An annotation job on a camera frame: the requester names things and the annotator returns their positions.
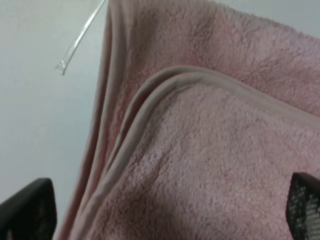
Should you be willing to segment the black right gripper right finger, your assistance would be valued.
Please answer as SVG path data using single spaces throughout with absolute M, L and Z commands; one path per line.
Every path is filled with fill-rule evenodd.
M 320 238 L 320 180 L 306 172 L 292 174 L 286 222 L 294 240 Z

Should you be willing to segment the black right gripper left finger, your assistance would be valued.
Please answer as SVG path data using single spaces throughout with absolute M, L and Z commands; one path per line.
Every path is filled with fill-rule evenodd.
M 52 240 L 57 226 L 53 182 L 38 178 L 0 204 L 2 240 Z

